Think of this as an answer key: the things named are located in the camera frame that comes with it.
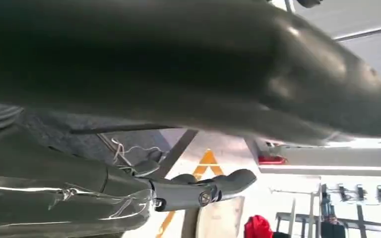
white thread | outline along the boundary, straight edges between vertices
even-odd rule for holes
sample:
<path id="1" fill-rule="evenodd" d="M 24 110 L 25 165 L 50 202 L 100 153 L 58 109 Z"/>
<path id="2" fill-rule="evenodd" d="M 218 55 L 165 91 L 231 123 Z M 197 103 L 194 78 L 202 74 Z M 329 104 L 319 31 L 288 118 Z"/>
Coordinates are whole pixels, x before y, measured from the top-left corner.
<path id="1" fill-rule="evenodd" d="M 164 151 L 162 151 L 162 150 L 161 150 L 159 147 L 157 147 L 157 146 L 154 146 L 154 147 L 145 149 L 145 148 L 142 148 L 142 147 L 139 146 L 139 145 L 132 146 L 132 147 L 130 147 L 127 151 L 125 151 L 125 147 L 124 147 L 124 145 L 123 145 L 122 143 L 120 143 L 118 140 L 116 140 L 115 138 L 112 138 L 111 141 L 112 141 L 114 144 L 118 145 L 118 148 L 117 148 L 117 150 L 116 150 L 115 156 L 113 157 L 113 163 L 115 164 L 115 163 L 118 161 L 118 156 L 120 156 L 120 157 L 121 157 L 121 158 L 122 158 L 122 159 L 123 159 L 129 166 L 130 166 L 130 168 L 131 168 L 132 170 L 134 170 L 134 169 L 133 169 L 133 165 L 132 165 L 132 163 L 126 158 L 125 154 L 131 152 L 133 149 L 135 149 L 135 148 L 139 148 L 139 149 L 141 149 L 141 150 L 143 150 L 143 151 L 150 151 L 150 150 L 154 150 L 154 149 L 156 149 L 157 151 L 160 151 L 162 154 L 164 153 Z"/>

orange logo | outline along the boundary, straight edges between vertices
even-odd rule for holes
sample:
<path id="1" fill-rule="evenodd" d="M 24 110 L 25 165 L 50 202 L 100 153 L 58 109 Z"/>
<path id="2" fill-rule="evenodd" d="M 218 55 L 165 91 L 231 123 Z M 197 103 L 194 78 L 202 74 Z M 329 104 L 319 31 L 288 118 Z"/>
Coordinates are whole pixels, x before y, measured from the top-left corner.
<path id="1" fill-rule="evenodd" d="M 214 158 L 214 153 L 211 150 L 208 150 L 205 155 L 202 157 L 201 161 L 198 164 L 198 167 L 195 169 L 195 171 L 192 173 L 193 176 L 197 180 L 200 180 L 202 178 L 202 175 L 206 172 L 208 167 L 211 168 L 211 170 L 214 172 L 216 176 L 218 175 L 224 175 L 221 168 L 218 166 L 217 161 Z M 166 231 L 167 227 L 171 223 L 173 217 L 175 215 L 175 211 L 171 211 L 167 214 L 166 219 L 164 219 L 163 223 L 161 224 L 161 227 L 158 231 L 158 234 L 156 238 L 162 238 L 164 232 Z"/>

